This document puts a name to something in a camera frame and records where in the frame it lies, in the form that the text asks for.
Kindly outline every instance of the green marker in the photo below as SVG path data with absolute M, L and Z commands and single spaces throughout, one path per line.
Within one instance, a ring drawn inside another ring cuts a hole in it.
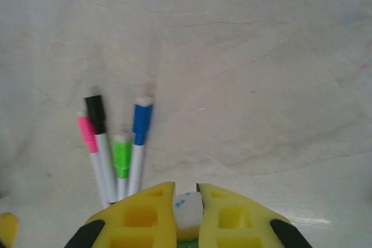
M 132 151 L 131 134 L 129 132 L 114 136 L 113 151 L 117 174 L 117 201 L 119 201 L 127 196 L 127 180 Z

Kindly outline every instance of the blue marker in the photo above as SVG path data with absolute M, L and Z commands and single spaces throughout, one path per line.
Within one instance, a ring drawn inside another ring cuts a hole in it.
M 129 171 L 128 196 L 137 193 L 141 188 L 142 168 L 145 157 L 145 144 L 150 129 L 153 98 L 137 98 L 134 105 L 133 133 L 134 141 Z

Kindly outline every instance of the white eraser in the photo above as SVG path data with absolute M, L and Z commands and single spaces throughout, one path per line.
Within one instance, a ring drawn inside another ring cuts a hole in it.
M 185 193 L 173 197 L 173 214 L 177 226 L 177 234 L 187 233 L 190 229 L 199 231 L 203 221 L 203 200 L 199 192 Z

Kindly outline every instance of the black rubber pad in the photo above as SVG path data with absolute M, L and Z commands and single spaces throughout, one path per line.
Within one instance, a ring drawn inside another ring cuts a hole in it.
M 105 222 L 103 220 L 95 220 L 80 227 L 65 248 L 92 248 L 104 226 Z
M 200 187 L 199 187 L 199 184 L 198 184 L 198 183 L 196 184 L 196 191 L 200 193 Z
M 285 248 L 312 248 L 295 226 L 278 219 L 270 225 Z

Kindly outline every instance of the green marker cap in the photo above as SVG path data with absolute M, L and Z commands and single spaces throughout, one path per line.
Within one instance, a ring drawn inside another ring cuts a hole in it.
M 130 140 L 129 133 L 115 136 L 113 151 L 117 177 L 127 178 L 129 176 L 130 158 L 132 152 L 132 141 Z

